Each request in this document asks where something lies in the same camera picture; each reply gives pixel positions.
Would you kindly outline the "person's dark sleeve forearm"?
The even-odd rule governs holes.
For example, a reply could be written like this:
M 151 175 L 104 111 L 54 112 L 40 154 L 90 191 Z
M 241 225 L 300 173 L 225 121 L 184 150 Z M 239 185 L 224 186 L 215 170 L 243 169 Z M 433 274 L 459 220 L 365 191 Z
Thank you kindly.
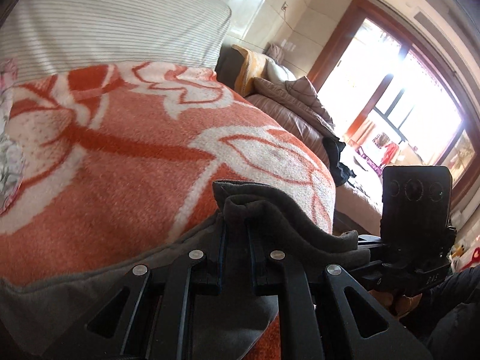
M 479 267 L 470 267 L 422 294 L 400 322 L 433 359 L 479 358 Z

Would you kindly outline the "person's right hand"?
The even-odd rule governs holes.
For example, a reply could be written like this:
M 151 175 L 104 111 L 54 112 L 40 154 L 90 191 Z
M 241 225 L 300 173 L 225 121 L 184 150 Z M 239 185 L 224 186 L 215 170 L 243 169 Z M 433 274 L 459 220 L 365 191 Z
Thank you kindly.
M 380 292 L 376 290 L 370 290 L 368 293 L 372 295 L 384 308 L 386 308 L 397 320 L 400 320 L 402 317 L 416 309 L 420 303 L 420 300 L 422 299 L 421 294 L 418 294 L 414 297 L 407 297 L 405 295 L 395 297 L 389 292 Z

